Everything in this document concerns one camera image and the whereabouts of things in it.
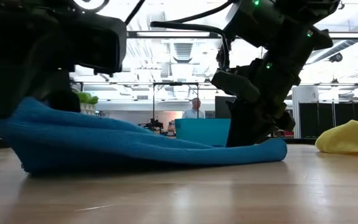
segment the blue cloth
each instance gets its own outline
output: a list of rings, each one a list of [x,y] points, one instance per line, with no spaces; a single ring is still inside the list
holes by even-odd
[[[25,98],[14,114],[0,119],[0,135],[11,145],[26,172],[158,161],[221,166],[280,161],[282,139],[247,147],[213,147],[155,135],[116,119],[57,111]]]

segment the blue box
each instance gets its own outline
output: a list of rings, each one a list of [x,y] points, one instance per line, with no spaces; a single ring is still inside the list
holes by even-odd
[[[177,139],[225,147],[230,119],[176,119]]]

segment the yellow towel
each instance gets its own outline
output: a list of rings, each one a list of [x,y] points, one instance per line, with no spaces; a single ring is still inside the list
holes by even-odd
[[[316,141],[321,152],[358,155],[358,121],[325,131]]]

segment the pipe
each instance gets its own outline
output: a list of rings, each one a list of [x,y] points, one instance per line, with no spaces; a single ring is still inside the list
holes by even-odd
[[[334,54],[355,45],[356,43],[358,43],[358,40],[345,40],[345,41],[341,41],[339,42],[339,44],[334,45],[333,48],[325,50],[322,54],[319,54],[317,57],[315,57],[315,59],[311,62],[311,63],[316,63],[319,62],[325,58],[328,58],[330,56],[333,56]]]
[[[153,85],[153,119],[155,119],[155,85]]]

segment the man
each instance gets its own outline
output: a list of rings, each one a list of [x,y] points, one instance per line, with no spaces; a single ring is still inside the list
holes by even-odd
[[[198,98],[194,98],[192,99],[192,104],[193,104],[193,107],[192,109],[190,110],[186,110],[184,113],[183,113],[183,116],[182,118],[197,118],[197,111],[198,111],[198,118],[205,118],[205,113],[204,111],[201,111],[200,110],[200,106],[201,106],[201,101],[200,99]]]

